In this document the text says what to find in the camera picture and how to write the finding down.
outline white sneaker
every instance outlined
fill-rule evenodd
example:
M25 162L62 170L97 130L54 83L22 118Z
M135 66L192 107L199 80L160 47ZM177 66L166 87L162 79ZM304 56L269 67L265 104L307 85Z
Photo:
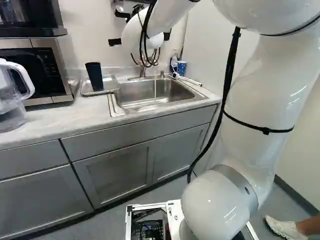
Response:
M308 237L297 230L294 221L278 221L270 216L265 216L265 221L272 231L287 240L307 240Z

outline stainless steel sink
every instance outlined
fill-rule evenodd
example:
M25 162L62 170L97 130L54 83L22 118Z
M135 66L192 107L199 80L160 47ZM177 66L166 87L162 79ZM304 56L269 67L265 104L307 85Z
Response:
M108 95L112 117L152 111L207 99L181 80L159 76L135 78L119 83L119 90Z

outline dark blue cup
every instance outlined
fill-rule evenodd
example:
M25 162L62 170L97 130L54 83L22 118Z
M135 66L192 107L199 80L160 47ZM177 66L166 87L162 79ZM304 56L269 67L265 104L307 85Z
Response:
M104 89L104 82L102 79L100 62L87 62L85 64L86 71L94 91L102 91Z
M187 62L186 61L178 61L177 73L184 77L187 70Z

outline floor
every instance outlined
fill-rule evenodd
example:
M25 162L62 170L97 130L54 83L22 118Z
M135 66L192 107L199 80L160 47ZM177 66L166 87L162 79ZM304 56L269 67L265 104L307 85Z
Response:
M34 240L124 240L125 209L127 204L150 204L179 199L186 182L185 176L178 178L125 204L100 213L89 220L37 237ZM299 221L309 216L276 184L263 207L250 222L260 240L281 239L266 228L263 221L263 217L266 214L284 221Z

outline gray cabinet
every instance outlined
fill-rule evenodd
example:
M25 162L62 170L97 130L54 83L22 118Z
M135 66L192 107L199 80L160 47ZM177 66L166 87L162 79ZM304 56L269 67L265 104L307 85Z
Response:
M121 126L62 138L61 142L70 160L74 162L210 123L216 108L216 105L212 105L148 120L136 121Z
M0 179L11 178L68 163L58 140L0 151Z
M197 157L209 124L158 138L153 142L153 182L182 172Z
M150 145L140 143L73 163L95 208L152 182Z
M209 124L74 162L95 208L188 168Z
M70 165L0 181L0 239L10 239L92 211Z

